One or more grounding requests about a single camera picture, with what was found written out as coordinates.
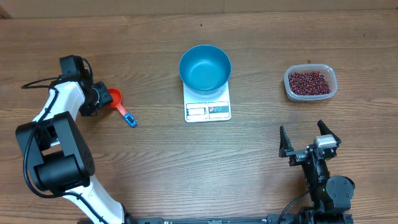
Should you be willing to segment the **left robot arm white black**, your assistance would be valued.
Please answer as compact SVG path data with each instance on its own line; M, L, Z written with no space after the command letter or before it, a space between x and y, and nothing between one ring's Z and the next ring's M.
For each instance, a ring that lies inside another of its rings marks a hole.
M42 111L16 129L23 155L24 180L41 198L65 198L89 219L88 223L133 223L125 206L113 199L95 176L91 151L76 125L78 114L96 116L117 100L103 82L94 82L87 59L60 58L61 75L50 84L36 80L23 89L46 88Z

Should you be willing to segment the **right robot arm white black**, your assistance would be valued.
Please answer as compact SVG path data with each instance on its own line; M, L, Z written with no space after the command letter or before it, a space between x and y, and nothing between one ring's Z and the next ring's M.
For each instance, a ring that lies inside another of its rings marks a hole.
M317 122L320 135L305 149L295 150L283 126L280 127L279 157L289 158L289 166L301 166L308 190L291 201L280 213L278 223L353 223L347 214L351 208L355 184L345 176L331 176L326 162L336 157L341 139L322 121ZM289 215L287 210L304 196L309 195L310 207L303 207L298 214Z

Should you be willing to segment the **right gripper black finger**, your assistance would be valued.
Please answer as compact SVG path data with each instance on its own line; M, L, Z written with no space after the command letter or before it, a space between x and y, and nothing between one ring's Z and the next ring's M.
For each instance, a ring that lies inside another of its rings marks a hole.
M280 146L279 146L279 157L287 157L294 150L290 139L287 137L285 129L283 126L279 128L280 131Z
M335 133L333 133L321 119L317 122L317 126L320 130L321 135L331 134L334 137L336 143L341 144L341 139Z

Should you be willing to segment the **orange measuring scoop blue handle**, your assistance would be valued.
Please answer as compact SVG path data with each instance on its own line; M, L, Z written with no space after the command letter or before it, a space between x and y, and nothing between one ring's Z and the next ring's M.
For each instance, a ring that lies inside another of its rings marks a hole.
M110 104L108 104L107 107L118 110L122 115L122 117L124 118L124 120L127 122L127 124L131 128L135 128L137 126L137 121L134 119L132 114L129 113L127 109L125 109L125 107L122 105L123 96L121 92L116 88L109 88L108 92L112 97L113 101Z

